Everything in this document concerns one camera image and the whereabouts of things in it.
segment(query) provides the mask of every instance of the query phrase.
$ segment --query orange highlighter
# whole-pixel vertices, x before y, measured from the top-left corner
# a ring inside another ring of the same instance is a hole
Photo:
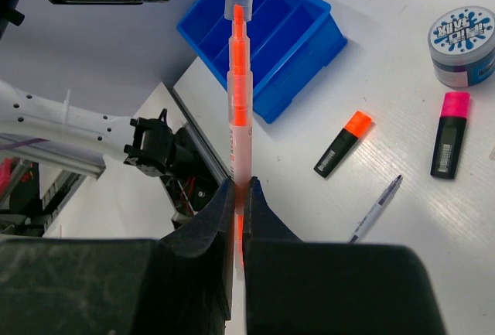
[[[366,132],[371,125],[371,118],[363,112],[357,111],[354,116],[347,122],[347,125],[340,131],[338,136],[333,140],[330,147],[323,153],[321,159],[314,170],[326,178],[353,148],[357,140]]]
[[[253,73],[250,71],[249,38],[246,33],[244,10],[239,5],[234,6],[229,50],[230,70],[227,73],[227,94],[230,122],[230,171],[235,183],[236,245],[240,252],[238,256],[241,256],[244,199],[251,180]]]

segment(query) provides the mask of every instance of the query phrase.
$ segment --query round tin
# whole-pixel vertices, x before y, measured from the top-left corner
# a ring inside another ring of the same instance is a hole
[[[495,14],[479,6],[447,12],[428,33],[437,78],[449,87],[468,87],[495,70]]]

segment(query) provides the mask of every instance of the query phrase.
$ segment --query cable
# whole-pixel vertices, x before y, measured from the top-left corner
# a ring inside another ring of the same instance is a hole
[[[193,188],[194,188],[194,182],[196,180],[196,177],[193,177],[193,180],[191,180],[191,185],[189,186],[189,193],[187,194],[187,210],[191,213],[191,215],[194,216],[194,212],[191,210],[189,206],[191,205],[191,195],[193,194]]]
[[[8,151],[10,149],[16,149],[18,147],[23,147],[25,145],[31,145],[31,144],[43,143],[43,142],[48,142],[48,140],[35,138],[35,139],[24,140],[22,142],[17,142],[17,143],[0,145],[0,151]]]
[[[10,224],[7,228],[4,228],[0,231],[0,233],[4,233],[6,232],[8,229],[12,228],[12,227],[15,227],[15,224]]]
[[[184,196],[186,195],[184,192],[186,191],[187,184],[189,184],[190,179],[191,179],[191,177],[187,178],[187,181],[184,183],[184,186],[183,186],[182,190],[180,191],[180,203],[183,205],[184,210],[187,210],[186,206],[184,205]]]

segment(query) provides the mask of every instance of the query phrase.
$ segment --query pink cap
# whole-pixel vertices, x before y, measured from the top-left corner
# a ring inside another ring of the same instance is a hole
[[[467,118],[469,111],[470,93],[447,93],[443,99],[442,113],[440,117],[462,117]]]

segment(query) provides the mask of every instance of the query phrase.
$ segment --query red wire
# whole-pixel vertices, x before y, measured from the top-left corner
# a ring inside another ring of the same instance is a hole
[[[187,209],[185,206],[184,206],[184,192],[186,191],[186,187],[187,187],[187,184],[189,184],[189,180],[191,178],[187,178],[187,181],[186,183],[184,184],[183,186],[183,189],[180,191],[180,203],[183,205],[183,209]]]
[[[193,194],[193,188],[194,188],[194,181],[196,180],[196,177],[193,177],[193,180],[191,181],[191,185],[189,186],[189,193],[187,195],[187,210],[191,213],[191,215],[194,216],[194,212],[189,208],[190,202],[191,202],[191,194]]]

